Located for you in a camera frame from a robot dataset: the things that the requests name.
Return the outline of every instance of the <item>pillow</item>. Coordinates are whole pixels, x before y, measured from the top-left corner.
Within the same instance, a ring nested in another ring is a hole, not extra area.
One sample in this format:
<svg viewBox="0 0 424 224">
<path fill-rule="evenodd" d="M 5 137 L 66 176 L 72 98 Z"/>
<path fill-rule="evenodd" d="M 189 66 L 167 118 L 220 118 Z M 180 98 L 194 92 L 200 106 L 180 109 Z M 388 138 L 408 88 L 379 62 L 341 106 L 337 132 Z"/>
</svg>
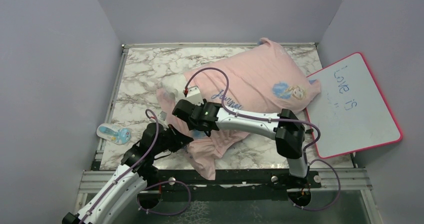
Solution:
<svg viewBox="0 0 424 224">
<path fill-rule="evenodd" d="M 310 83 L 284 48 L 267 38 L 263 44 L 226 59 L 203 65 L 197 69 L 164 77 L 162 88 L 156 92 L 160 107 L 167 113 L 166 121 L 195 141 L 185 148 L 185 155 L 202 177 L 215 179 L 215 159 L 221 158 L 234 143 L 249 133 L 236 130 L 212 131 L 207 137 L 199 131 L 189 131 L 187 124 L 173 116 L 175 103 L 183 98 L 187 80 L 199 69 L 215 67 L 229 79 L 229 90 L 224 104 L 233 109 L 257 113 L 279 113 L 290 109 L 302 111 L 321 92 L 318 80 Z M 226 79 L 215 70 L 206 70 L 194 77 L 189 87 L 198 86 L 208 102 L 221 103 Z"/>
</svg>

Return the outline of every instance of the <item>screw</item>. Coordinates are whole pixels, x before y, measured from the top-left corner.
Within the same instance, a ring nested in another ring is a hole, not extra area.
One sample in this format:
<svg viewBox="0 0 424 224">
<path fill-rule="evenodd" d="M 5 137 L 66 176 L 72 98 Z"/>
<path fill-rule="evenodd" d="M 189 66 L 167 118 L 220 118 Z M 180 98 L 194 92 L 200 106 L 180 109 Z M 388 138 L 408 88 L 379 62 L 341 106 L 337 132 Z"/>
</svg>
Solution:
<svg viewBox="0 0 424 224">
<path fill-rule="evenodd" d="M 320 182 L 321 182 L 321 176 L 316 175 L 316 176 L 314 176 L 314 177 L 313 177 L 313 180 L 314 180 L 316 183 L 320 183 Z"/>
<path fill-rule="evenodd" d="M 275 175 L 273 175 L 272 177 L 271 177 L 271 182 L 272 183 L 277 183 L 278 182 L 278 177 L 276 177 Z"/>
<path fill-rule="evenodd" d="M 170 177 L 169 179 L 168 179 L 168 181 L 175 181 L 176 179 L 174 178 L 174 177 Z M 170 182 L 169 183 L 171 186 L 172 185 L 174 185 L 175 184 L 175 182 Z"/>
</svg>

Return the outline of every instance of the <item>marble tabletop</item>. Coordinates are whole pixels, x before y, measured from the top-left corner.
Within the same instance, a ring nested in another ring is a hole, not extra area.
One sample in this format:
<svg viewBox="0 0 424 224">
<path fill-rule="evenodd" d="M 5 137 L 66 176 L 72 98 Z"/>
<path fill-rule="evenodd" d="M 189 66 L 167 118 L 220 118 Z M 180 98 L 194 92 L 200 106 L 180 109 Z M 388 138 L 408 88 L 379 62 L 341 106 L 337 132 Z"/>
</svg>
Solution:
<svg viewBox="0 0 424 224">
<path fill-rule="evenodd" d="M 160 113 L 161 108 L 156 99 L 156 90 L 160 88 L 163 77 L 183 73 L 201 65 L 218 61 L 252 47 L 176 47 L 130 48 L 124 66 L 111 123 L 131 130 L 131 139 L 127 144 L 116 145 L 107 141 L 101 170 L 115 170 L 124 153 L 137 142 L 150 121 L 145 110 Z M 300 69 L 309 75 L 322 69 L 317 50 L 313 45 L 284 46 Z M 297 117 L 305 120 L 305 114 Z M 303 145 L 311 142 L 311 135 L 306 135 Z M 314 146 L 307 150 L 309 161 L 317 159 Z M 349 155 L 326 160 L 337 168 L 352 168 Z M 193 169 L 181 152 L 155 161 L 159 169 Z M 247 138 L 232 145 L 221 159 L 215 161 L 216 169 L 266 169 L 288 168 L 287 160 L 277 153 L 275 141 L 266 137 L 250 134 Z M 321 162 L 315 162 L 312 168 L 327 168 Z"/>
</svg>

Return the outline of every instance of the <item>pink fabric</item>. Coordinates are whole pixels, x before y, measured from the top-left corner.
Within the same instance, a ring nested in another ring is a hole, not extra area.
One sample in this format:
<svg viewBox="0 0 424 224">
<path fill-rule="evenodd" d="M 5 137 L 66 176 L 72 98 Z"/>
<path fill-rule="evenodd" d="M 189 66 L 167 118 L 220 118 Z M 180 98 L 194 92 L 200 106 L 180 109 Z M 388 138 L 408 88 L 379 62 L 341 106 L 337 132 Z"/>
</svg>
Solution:
<svg viewBox="0 0 424 224">
<path fill-rule="evenodd" d="M 257 113 L 279 113 L 282 108 L 300 112 L 321 92 L 320 82 L 316 80 L 310 84 L 281 45 L 267 38 L 261 41 L 264 44 L 252 50 L 203 65 L 184 73 L 184 76 L 188 80 L 198 69 L 219 68 L 228 75 L 230 82 L 224 100 L 227 106 Z M 226 80 L 221 73 L 207 70 L 199 73 L 190 86 L 198 86 L 208 102 L 220 103 Z M 183 134 L 198 138 L 199 133 L 189 131 L 185 122 L 171 114 L 175 100 L 164 89 L 159 89 L 156 94 L 162 110 L 168 114 L 167 122 Z M 242 131 L 212 131 L 210 137 L 196 139 L 184 150 L 202 177 L 214 180 L 215 159 L 221 158 L 232 144 L 247 136 L 248 133 Z"/>
</svg>

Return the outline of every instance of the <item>purple cable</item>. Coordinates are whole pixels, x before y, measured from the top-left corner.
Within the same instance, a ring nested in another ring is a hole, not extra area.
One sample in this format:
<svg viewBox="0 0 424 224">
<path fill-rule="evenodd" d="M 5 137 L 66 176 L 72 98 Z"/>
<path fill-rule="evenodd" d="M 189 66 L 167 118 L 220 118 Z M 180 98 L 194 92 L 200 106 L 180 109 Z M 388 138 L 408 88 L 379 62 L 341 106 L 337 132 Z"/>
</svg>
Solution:
<svg viewBox="0 0 424 224">
<path fill-rule="evenodd" d="M 136 161 L 130 168 L 128 168 L 126 171 L 124 171 L 120 176 L 118 176 L 114 181 L 114 183 L 110 184 L 106 190 L 104 190 L 104 192 L 98 197 L 98 199 L 93 203 L 93 205 L 90 207 L 90 209 L 88 209 L 88 213 L 93 212 L 93 210 L 97 207 L 97 205 L 100 203 L 100 201 L 106 196 L 106 194 L 112 189 L 112 187 L 114 185 L 116 185 L 126 174 L 128 174 L 129 172 L 131 172 L 131 170 L 136 167 L 138 164 L 140 164 L 143 159 L 150 153 L 150 151 L 152 150 L 153 146 L 156 143 L 156 140 L 158 139 L 158 135 L 159 135 L 159 122 L 158 122 L 158 117 L 156 116 L 156 114 L 150 110 L 150 109 L 146 109 L 145 114 L 146 116 L 150 119 L 151 117 L 149 116 L 148 113 L 151 113 L 153 115 L 154 120 L 156 121 L 156 134 L 154 135 L 154 139 L 150 145 L 150 147 L 147 149 L 147 151 L 144 153 L 144 155 L 138 160 Z M 79 221 L 78 224 L 83 224 L 84 221 L 89 217 L 88 214 L 85 214 L 82 219 Z"/>
<path fill-rule="evenodd" d="M 159 182 L 159 183 L 156 183 L 154 185 L 151 185 L 151 186 L 146 187 L 143 191 L 148 190 L 150 188 L 154 188 L 154 187 L 159 186 L 159 185 L 162 185 L 162 184 L 167 184 L 167 183 L 179 183 L 179 184 L 183 185 L 187 189 L 187 192 L 188 192 L 188 201 L 187 201 L 187 205 L 185 205 L 185 207 L 183 209 L 181 209 L 180 211 L 171 212 L 171 213 L 163 213 L 163 212 L 158 212 L 158 211 L 154 211 L 154 210 L 150 210 L 150 209 L 144 209 L 142 207 L 142 205 L 140 204 L 139 199 L 137 198 L 137 204 L 138 204 L 138 207 L 139 207 L 138 210 L 139 211 L 140 210 L 143 210 L 143 211 L 146 211 L 147 213 L 153 213 L 153 214 L 158 214 L 158 215 L 162 215 L 162 216 L 175 216 L 175 215 L 181 214 L 185 210 L 187 210 L 187 208 L 189 208 L 189 206 L 190 206 L 190 203 L 192 202 L 192 193 L 190 192 L 189 186 L 187 186 L 187 184 L 185 184 L 184 182 L 181 182 L 179 180 L 162 181 L 162 182 Z"/>
<path fill-rule="evenodd" d="M 218 69 L 218 68 L 216 68 L 216 67 L 205 67 L 205 68 L 203 68 L 203 69 L 200 69 L 200 70 L 196 71 L 196 72 L 195 72 L 195 73 L 194 73 L 194 74 L 190 77 L 190 79 L 188 79 L 187 84 L 185 85 L 185 89 L 187 89 L 187 88 L 189 87 L 190 82 L 193 80 L 193 78 L 194 78 L 197 74 L 199 74 L 199 73 L 201 73 L 201 72 L 203 72 L 203 71 L 206 71 L 206 70 L 214 70 L 214 71 L 218 71 L 218 72 L 220 72 L 220 73 L 222 73 L 222 74 L 224 75 L 225 80 L 226 80 L 226 86 L 225 86 L 224 93 L 222 94 L 221 105 L 222 105 L 222 107 L 224 108 L 224 110 L 226 110 L 228 113 L 233 114 L 233 115 L 237 115 L 237 113 L 236 113 L 235 111 L 232 111 L 232 110 L 228 109 L 228 108 L 225 106 L 225 104 L 224 104 L 225 96 L 226 96 L 227 91 L 228 91 L 228 89 L 229 89 L 229 87 L 230 87 L 230 80 L 228 79 L 227 74 L 225 74 L 225 72 L 223 72 L 222 70 L 220 70 L 220 69 Z M 240 114 L 240 113 L 239 113 L 237 116 L 238 116 L 238 117 L 242 117 L 242 118 L 248 118 L 248 119 L 252 119 L 252 120 L 257 120 L 257 121 L 266 121 L 266 122 L 268 122 L 268 121 L 269 121 L 269 119 L 268 119 L 268 118 L 256 117 L 256 116 L 250 116 L 250 115 Z M 320 137 L 321 137 L 321 131 L 320 131 L 320 129 L 318 128 L 318 126 L 316 126 L 316 125 L 314 125 L 314 124 L 310 123 L 309 121 L 305 121 L 305 120 L 293 120 L 293 119 L 284 119 L 284 118 L 273 118 L 273 119 L 271 119 L 271 121 L 272 121 L 272 122 L 301 123 L 301 124 L 306 124 L 306 125 L 308 125 L 308 126 L 311 126 L 311 127 L 313 127 L 313 128 L 316 130 L 316 138 L 315 138 L 314 140 L 312 140 L 310 143 L 308 143 L 307 145 L 305 145 L 305 146 L 304 146 L 304 148 L 303 148 L 303 158 L 304 158 L 304 160 L 305 160 L 305 163 L 307 163 L 307 162 L 308 162 L 308 160 L 307 160 L 307 157 L 306 157 L 306 149 L 307 149 L 308 147 L 310 147 L 310 146 L 314 145 L 314 144 L 315 144 L 315 143 L 316 143 L 316 142 L 320 139 Z"/>
<path fill-rule="evenodd" d="M 313 161 L 311 161 L 310 162 L 310 164 L 312 165 L 312 163 L 314 163 L 314 162 L 316 162 L 316 161 L 319 161 L 319 162 L 322 162 L 322 163 L 324 163 L 324 164 L 326 164 L 327 166 L 329 166 L 330 168 L 331 168 L 331 170 L 334 172 L 334 174 L 335 174 L 335 178 L 337 179 L 337 183 L 338 183 L 338 190 L 337 190 L 337 195 L 335 196 L 335 198 L 334 198 L 334 200 L 332 200 L 332 202 L 330 202 L 328 205 L 326 205 L 326 206 L 323 206 L 323 207 L 320 207 L 320 208 L 308 208 L 308 207 L 303 207 L 303 206 L 299 206 L 299 205 L 297 205 L 297 204 L 295 204 L 290 198 L 289 198 L 289 200 L 290 200 L 290 202 L 291 203 L 293 203 L 293 206 L 294 207 L 297 207 L 297 208 L 299 208 L 299 209 L 302 209 L 302 210 L 304 210 L 304 211 L 309 211 L 309 212 L 319 212 L 319 211 L 322 211 L 322 210 L 325 210 L 325 209 L 327 209 L 327 208 L 329 208 L 329 207 L 331 207 L 334 203 L 336 203 L 337 202 L 337 200 L 339 199 L 339 197 L 340 197 L 340 191 L 341 191 L 341 184 L 340 184 L 340 178 L 339 178 L 339 175 L 337 174 L 337 171 L 334 169 L 334 167 L 332 167 L 328 162 L 326 162 L 326 161 L 324 161 L 324 160 L 320 160 L 320 159 L 315 159 L 315 160 L 313 160 Z"/>
</svg>

